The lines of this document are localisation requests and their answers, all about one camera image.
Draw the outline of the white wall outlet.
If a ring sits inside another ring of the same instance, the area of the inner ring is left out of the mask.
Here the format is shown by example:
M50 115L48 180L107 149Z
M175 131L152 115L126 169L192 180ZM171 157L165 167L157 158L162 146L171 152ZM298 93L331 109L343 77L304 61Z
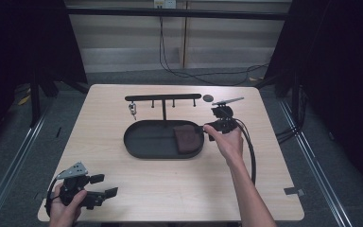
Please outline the white wall outlet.
M176 0L153 0L153 6L156 9L176 9Z

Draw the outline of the metal floor rail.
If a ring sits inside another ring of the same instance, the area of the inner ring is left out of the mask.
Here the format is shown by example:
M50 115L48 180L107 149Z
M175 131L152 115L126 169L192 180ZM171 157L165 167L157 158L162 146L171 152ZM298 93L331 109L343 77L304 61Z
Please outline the metal floor rail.
M7 171L0 182L0 209L9 194L13 182L19 174L20 168L24 164L26 157L29 154L30 148L41 131L41 128L46 119L46 114L49 112L50 108L51 104L48 104L41 112L40 116L35 120L34 124L28 129L26 137L22 141L21 146L18 148L16 155L9 164Z
M311 169L311 172L320 188L323 197L328 204L338 227L354 227L350 220L348 213L346 212L343 204L341 203L339 197L333 186L331 186L328 178L326 177L317 156L315 155L313 149L311 148L305 134L299 130L293 120L292 110L288 106L286 101L280 101L281 109L284 113L285 119L289 127L293 130L294 138L297 141L302 154Z

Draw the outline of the person's left hand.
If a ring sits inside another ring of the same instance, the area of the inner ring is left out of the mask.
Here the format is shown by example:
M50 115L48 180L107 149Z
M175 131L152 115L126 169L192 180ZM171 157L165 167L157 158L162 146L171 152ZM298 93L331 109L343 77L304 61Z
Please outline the person's left hand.
M59 194L62 184L55 186L54 199L51 203L49 227L72 227L81 214L81 203L87 195L86 190L79 191L69 205L61 202Z

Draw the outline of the black metal stand leg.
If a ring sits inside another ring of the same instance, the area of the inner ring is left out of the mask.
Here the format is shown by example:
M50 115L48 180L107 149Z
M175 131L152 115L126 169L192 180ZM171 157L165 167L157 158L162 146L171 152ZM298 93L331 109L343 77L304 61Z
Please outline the black metal stand leg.
M30 82L30 97L32 107L32 118L30 127L33 128L37 125L41 117L40 87L36 74L32 75L32 81Z

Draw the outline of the black horizontal bar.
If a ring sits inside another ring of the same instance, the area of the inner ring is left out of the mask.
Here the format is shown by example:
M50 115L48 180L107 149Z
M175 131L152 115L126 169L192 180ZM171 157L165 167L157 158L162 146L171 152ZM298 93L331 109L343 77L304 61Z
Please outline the black horizontal bar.
M276 12L248 12L198 9L119 9L119 8L85 8L68 7L68 14L78 15L113 15L113 16L155 16L181 18L215 18L284 21L290 15Z

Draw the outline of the person's right hand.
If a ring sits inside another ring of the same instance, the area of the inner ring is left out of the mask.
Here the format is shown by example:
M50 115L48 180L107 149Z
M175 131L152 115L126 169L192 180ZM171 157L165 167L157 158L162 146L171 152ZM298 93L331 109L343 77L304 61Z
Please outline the person's right hand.
M243 161L243 138L240 129L234 129L226 134L216 131L210 125L204 125L203 129L211 135L218 146L229 167L241 166Z

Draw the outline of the grey tape piece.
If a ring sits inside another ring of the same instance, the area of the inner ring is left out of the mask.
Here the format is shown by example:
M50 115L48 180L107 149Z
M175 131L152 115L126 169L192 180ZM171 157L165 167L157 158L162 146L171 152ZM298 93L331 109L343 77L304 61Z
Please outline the grey tape piece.
M296 187L288 187L284 189L286 195L297 195L298 197L304 195L304 191L302 189L298 189Z

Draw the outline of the black curtain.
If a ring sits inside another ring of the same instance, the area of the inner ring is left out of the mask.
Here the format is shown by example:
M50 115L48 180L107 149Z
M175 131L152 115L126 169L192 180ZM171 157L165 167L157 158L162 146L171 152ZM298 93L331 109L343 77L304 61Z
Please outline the black curtain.
M0 128L17 86L85 83L86 73L64 0L0 0Z
M301 84L363 175L363 0L291 0L266 79Z

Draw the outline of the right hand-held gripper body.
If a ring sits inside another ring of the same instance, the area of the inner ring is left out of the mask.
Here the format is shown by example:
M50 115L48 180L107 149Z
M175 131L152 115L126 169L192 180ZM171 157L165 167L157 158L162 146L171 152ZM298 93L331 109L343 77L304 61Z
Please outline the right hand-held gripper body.
M229 103L238 100L241 100L241 97L213 103L212 112L216 117L216 121L212 122L211 126L216 131L221 131L222 133L229 133L230 131L233 131L238 127L237 120L233 118L233 110L229 106Z

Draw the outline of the black hook rack with tray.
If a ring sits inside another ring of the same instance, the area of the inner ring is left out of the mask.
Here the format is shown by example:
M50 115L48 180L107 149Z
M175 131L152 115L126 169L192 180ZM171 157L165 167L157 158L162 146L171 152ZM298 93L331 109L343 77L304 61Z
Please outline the black hook rack with tray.
M149 101L151 107L155 107L155 102L161 102L162 118L139 120L131 124L123 136L124 145L127 152L140 159L189 159L198 155L199 152L182 155L177 152L177 145L173 129L177 126L192 125L198 129L198 124L182 119L167 118L167 101L171 101L175 107L177 100L192 100L196 107L196 100L201 98L201 94L174 94L174 95L144 95L126 96L125 100L135 104L139 101Z

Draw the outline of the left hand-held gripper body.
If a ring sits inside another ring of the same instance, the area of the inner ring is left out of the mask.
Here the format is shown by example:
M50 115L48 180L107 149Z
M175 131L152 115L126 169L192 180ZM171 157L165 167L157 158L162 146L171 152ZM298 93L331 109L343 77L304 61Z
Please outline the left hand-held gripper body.
M73 197L89 183L90 177L88 170L82 162L77 162L61 172L57 176L57 180L63 180L63 185L60 188L61 202L64 205L69 205ZM101 206L103 201L103 193L88 191L81 206L87 209L94 209L96 206Z

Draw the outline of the brown leather pouch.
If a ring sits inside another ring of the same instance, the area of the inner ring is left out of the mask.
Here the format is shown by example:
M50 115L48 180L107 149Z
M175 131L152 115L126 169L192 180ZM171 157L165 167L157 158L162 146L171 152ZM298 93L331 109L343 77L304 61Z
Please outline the brown leather pouch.
M182 155L199 152L203 145L203 135L192 125L177 126L173 129L177 152Z

